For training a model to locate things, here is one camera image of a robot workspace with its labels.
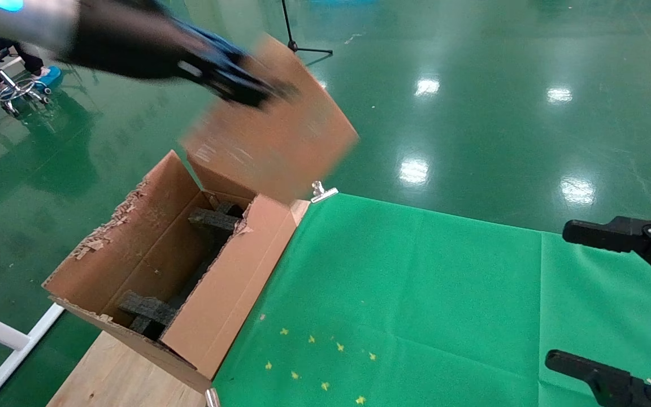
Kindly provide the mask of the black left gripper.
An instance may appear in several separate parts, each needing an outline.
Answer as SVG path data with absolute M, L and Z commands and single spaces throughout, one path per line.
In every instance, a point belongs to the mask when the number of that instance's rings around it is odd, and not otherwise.
M 238 67 L 248 52 L 156 1 L 80 1 L 65 62 L 140 80 L 186 78 L 222 100 L 260 108 L 299 95 L 288 82 L 267 82 Z

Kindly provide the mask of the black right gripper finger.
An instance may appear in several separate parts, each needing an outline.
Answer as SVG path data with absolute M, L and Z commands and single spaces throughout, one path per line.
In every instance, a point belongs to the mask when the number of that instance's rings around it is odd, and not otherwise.
M 651 406 L 651 383 L 628 371 L 557 349 L 548 351 L 545 366 L 585 382 L 600 406 Z
M 622 216 L 606 224 L 569 220 L 562 237 L 568 243 L 610 252 L 634 252 L 651 266 L 651 220 Z

